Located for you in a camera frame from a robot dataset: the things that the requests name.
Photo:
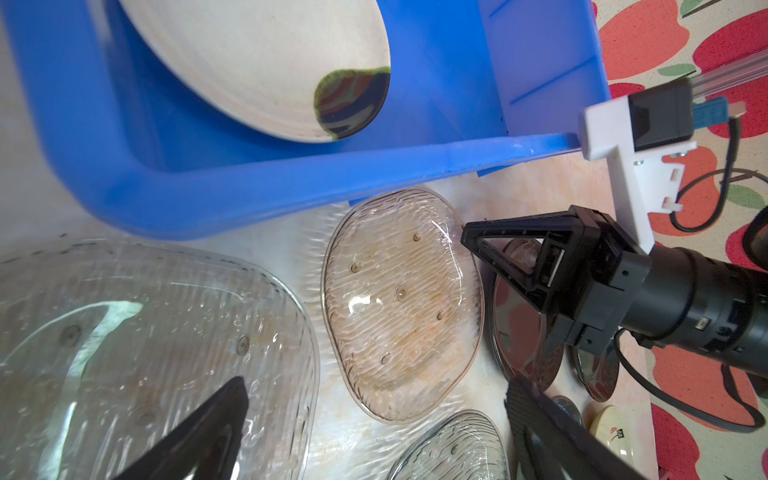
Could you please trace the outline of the smoky glass plate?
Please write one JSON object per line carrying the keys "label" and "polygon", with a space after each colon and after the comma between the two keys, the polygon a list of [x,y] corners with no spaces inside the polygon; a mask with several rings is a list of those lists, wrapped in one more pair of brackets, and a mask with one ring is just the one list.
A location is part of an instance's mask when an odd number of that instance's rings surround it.
{"label": "smoky glass plate", "polygon": [[463,227],[444,197],[413,187],[352,207],[328,242],[330,344],[353,399],[382,423],[430,414],[475,360],[485,305]]}

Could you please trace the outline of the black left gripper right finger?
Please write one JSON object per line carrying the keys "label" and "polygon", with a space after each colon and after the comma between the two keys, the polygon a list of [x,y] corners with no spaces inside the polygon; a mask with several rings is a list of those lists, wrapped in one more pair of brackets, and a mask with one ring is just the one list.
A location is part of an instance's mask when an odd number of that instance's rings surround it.
{"label": "black left gripper right finger", "polygon": [[509,381],[505,408],[526,479],[642,477],[527,379]]}

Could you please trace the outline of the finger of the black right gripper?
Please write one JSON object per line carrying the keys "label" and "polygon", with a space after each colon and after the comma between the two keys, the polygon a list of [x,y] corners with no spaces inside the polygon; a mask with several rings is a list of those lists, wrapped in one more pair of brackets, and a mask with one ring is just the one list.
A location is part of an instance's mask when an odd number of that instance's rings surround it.
{"label": "finger of the black right gripper", "polygon": [[[534,267],[527,271],[493,243],[495,240],[543,241]],[[555,312],[575,268],[585,258],[585,225],[575,208],[537,216],[466,224],[462,245],[539,312]]]}

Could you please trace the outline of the white plate with dark glaze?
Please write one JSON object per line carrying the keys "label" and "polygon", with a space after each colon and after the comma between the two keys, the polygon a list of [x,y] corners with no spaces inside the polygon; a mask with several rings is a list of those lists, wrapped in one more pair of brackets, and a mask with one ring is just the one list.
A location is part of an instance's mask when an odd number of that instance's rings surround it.
{"label": "white plate with dark glaze", "polygon": [[375,1],[124,1],[142,40],[188,88],[257,131],[329,143],[387,98],[388,34]]}

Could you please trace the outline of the clear textured glass plate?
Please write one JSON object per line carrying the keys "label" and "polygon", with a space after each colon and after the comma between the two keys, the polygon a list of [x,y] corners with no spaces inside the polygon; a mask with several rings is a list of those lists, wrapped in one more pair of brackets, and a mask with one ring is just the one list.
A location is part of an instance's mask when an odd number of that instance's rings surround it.
{"label": "clear textured glass plate", "polygon": [[509,479],[506,449],[494,422],[478,410],[450,415],[400,456],[390,479]]}

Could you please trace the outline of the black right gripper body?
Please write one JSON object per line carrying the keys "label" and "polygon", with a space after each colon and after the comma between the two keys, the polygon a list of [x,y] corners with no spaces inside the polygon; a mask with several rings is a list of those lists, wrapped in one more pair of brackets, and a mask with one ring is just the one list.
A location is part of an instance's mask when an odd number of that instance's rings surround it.
{"label": "black right gripper body", "polygon": [[541,313],[558,342],[593,355],[612,342],[651,269],[651,234],[608,215],[546,215]]}

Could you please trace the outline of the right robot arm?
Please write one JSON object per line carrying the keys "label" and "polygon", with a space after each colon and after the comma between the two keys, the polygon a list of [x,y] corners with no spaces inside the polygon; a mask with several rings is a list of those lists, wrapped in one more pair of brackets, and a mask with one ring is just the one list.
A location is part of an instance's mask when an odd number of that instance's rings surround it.
{"label": "right robot arm", "polygon": [[624,328],[764,378],[767,275],[683,248],[641,247],[609,215],[467,224],[462,244],[548,321],[549,338],[602,354]]}

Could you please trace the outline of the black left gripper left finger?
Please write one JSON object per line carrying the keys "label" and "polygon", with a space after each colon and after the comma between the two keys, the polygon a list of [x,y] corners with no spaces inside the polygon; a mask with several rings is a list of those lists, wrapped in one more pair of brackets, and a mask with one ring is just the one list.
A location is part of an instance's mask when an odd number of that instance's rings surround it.
{"label": "black left gripper left finger", "polygon": [[119,479],[230,479],[249,400],[236,376],[128,468]]}

